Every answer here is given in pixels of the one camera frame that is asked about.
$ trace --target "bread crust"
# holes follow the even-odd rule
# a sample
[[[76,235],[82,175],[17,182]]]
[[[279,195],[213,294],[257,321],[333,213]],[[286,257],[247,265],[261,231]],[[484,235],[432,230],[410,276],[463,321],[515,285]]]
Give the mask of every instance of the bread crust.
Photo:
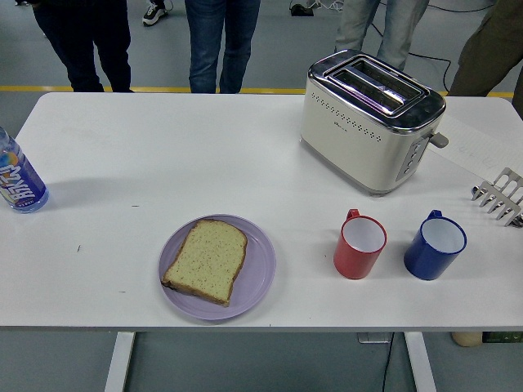
[[[229,294],[227,296],[226,301],[222,300],[221,298],[217,298],[215,296],[209,295],[206,292],[202,292],[201,290],[199,290],[196,287],[191,287],[191,286],[185,285],[183,283],[173,283],[170,279],[166,278],[166,275],[168,274],[168,272],[171,269],[175,268],[175,265],[176,265],[176,263],[179,260],[180,254],[183,252],[184,246],[186,245],[186,241],[189,238],[190,234],[193,232],[193,230],[196,230],[198,228],[198,225],[200,224],[200,222],[205,222],[205,221],[211,221],[211,222],[220,221],[222,223],[226,223],[229,226],[234,227],[236,230],[238,230],[238,232],[240,234],[242,234],[242,236],[244,237],[242,260],[238,264],[238,267],[237,267],[237,269],[236,269],[236,271],[235,271],[235,273],[234,273],[234,275],[232,277],[231,284],[230,284],[230,287],[229,287]],[[185,294],[190,294],[190,295],[193,295],[193,296],[197,296],[197,297],[203,298],[206,301],[211,301],[211,302],[213,302],[215,304],[227,307],[230,304],[230,296],[232,295],[232,292],[233,292],[233,286],[234,286],[235,280],[236,280],[236,278],[238,278],[239,272],[240,272],[240,270],[244,266],[245,257],[246,257],[246,254],[247,254],[247,243],[248,243],[248,240],[247,240],[247,236],[245,235],[245,233],[242,230],[238,229],[237,227],[235,227],[235,226],[233,226],[233,225],[231,225],[231,224],[229,224],[227,222],[223,222],[222,220],[213,220],[213,219],[198,220],[194,224],[194,226],[191,228],[189,233],[186,235],[186,237],[184,238],[183,242],[181,243],[180,248],[178,249],[178,252],[177,252],[177,254],[176,254],[175,258],[174,258],[174,261],[171,263],[171,265],[168,267],[168,269],[163,274],[163,277],[161,279],[161,283],[165,287],[168,287],[168,288],[171,288],[173,290],[176,290],[177,292],[183,292]]]

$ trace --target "bottle label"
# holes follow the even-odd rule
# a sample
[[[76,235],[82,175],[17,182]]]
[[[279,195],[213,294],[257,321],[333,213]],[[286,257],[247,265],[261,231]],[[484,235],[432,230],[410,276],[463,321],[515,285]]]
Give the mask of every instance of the bottle label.
[[[0,154],[0,192],[14,208],[35,204],[45,194],[46,186],[23,157],[3,151]]]

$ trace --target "red cup handle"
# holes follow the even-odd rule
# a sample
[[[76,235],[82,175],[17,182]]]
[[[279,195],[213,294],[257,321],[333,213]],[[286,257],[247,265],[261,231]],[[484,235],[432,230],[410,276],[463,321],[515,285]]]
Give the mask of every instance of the red cup handle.
[[[354,210],[349,210],[349,213],[346,214],[346,218],[347,218],[347,219],[350,219],[350,218],[352,218],[352,217],[354,217],[354,216],[359,216],[359,215],[360,215],[360,212],[359,212],[358,210],[356,210],[356,209],[354,209]]]

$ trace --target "red cup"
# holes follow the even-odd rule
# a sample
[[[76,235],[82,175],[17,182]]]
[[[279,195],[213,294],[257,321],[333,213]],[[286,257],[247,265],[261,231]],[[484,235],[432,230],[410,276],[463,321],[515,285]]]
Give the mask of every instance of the red cup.
[[[364,278],[386,243],[387,232],[377,220],[349,210],[334,252],[334,266],[346,278]]]

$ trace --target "blue cup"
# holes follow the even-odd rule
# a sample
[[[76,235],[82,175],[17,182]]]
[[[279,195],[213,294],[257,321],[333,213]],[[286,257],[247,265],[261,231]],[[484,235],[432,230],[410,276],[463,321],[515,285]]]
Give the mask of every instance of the blue cup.
[[[432,210],[405,253],[407,270],[417,278],[439,278],[467,246],[467,236],[456,222]]]

